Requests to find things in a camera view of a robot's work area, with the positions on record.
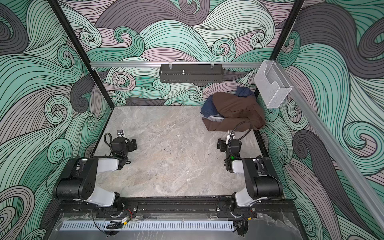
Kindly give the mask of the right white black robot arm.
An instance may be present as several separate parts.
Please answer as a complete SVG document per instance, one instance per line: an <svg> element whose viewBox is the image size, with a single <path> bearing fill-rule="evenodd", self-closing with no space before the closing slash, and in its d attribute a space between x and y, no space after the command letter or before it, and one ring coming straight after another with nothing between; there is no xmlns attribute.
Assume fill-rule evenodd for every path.
<svg viewBox="0 0 384 240"><path fill-rule="evenodd" d="M269 158L241 158L242 142L218 139L217 149L226 154L224 165L233 174L244 176L245 188L233 194L234 207L250 207L256 202L281 198L283 184L277 179Z"/></svg>

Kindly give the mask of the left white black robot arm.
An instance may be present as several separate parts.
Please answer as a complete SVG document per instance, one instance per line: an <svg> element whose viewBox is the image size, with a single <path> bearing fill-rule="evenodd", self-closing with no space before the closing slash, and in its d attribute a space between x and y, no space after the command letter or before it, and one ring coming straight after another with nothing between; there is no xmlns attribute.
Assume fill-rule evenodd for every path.
<svg viewBox="0 0 384 240"><path fill-rule="evenodd" d="M97 186L96 178L97 174L119 171L130 164L128 153L138 149L137 141L120 135L107 145L110 147L110 156L69 159L53 187L53 197L62 201L84 201L122 211L124 205L120 194Z"/></svg>

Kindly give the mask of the brown trousers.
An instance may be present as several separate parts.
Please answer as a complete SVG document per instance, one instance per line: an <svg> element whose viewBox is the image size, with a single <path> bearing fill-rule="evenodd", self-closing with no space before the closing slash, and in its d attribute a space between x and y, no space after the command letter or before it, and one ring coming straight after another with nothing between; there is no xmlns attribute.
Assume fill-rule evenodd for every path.
<svg viewBox="0 0 384 240"><path fill-rule="evenodd" d="M202 118L209 132L227 132L237 127L237 131L244 132L248 129L259 130L265 124L265 114L258 104L256 97L237 97L230 93L213 94L213 102L218 112L225 118L222 122L212 122Z"/></svg>

